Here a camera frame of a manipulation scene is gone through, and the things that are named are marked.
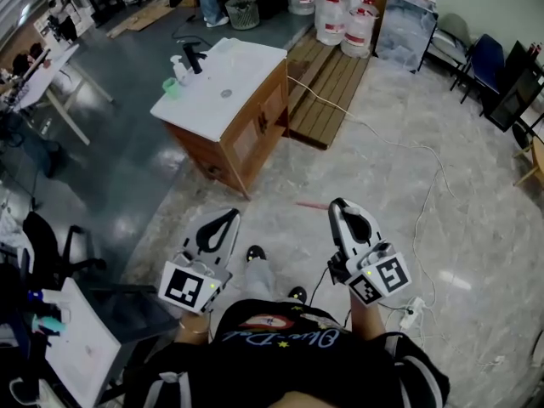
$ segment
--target green cup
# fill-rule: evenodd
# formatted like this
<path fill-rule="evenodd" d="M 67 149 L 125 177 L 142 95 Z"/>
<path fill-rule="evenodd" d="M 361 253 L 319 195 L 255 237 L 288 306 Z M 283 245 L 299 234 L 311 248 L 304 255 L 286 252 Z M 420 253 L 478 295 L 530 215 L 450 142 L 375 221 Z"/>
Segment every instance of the green cup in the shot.
<path fill-rule="evenodd" d="M 162 84 L 162 89 L 171 99 L 178 99 L 181 94 L 178 80 L 173 77 L 170 77 L 164 81 Z"/>

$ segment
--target soap dispenser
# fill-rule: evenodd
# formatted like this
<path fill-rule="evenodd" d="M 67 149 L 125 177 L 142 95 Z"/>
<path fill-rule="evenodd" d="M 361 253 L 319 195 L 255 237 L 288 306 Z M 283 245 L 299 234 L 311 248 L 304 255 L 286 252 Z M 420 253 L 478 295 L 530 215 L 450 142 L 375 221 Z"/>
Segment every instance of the soap dispenser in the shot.
<path fill-rule="evenodd" d="M 185 68 L 185 65 L 181 62 L 181 59 L 181 56 L 172 56 L 170 58 L 170 62 L 173 63 L 173 72 L 176 75 L 178 82 L 184 84 L 184 79 L 187 77 L 187 68 Z"/>

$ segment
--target wooden pallet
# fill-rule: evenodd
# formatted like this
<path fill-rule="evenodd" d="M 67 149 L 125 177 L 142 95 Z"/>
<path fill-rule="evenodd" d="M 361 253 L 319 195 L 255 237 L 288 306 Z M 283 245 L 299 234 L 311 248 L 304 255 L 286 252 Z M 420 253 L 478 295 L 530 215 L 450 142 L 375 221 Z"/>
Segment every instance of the wooden pallet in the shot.
<path fill-rule="evenodd" d="M 352 59 L 339 47 L 327 47 L 311 31 L 288 54 L 289 75 L 310 86 L 320 97 L 348 109 L 368 64 Z M 337 135 L 345 114 L 316 99 L 291 81 L 289 94 L 290 136 L 322 150 Z"/>

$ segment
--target wooden cabinet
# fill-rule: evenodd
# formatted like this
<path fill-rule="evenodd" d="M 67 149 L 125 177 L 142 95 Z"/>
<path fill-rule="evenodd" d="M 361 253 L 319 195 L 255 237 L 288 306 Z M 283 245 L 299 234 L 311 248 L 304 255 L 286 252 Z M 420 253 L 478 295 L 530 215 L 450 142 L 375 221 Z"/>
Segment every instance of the wooden cabinet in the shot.
<path fill-rule="evenodd" d="M 289 125 L 287 68 L 282 61 L 253 93 L 218 142 L 166 123 L 187 154 L 209 179 L 248 189 Z"/>

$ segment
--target white wall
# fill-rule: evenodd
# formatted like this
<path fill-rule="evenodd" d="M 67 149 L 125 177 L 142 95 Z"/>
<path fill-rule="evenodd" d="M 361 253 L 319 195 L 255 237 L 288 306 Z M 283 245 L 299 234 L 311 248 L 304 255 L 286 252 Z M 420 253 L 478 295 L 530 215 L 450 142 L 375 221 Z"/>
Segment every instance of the white wall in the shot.
<path fill-rule="evenodd" d="M 544 0 L 437 0 L 440 14 L 455 13 L 471 36 L 488 33 L 508 53 L 516 40 L 525 47 L 544 42 Z"/>

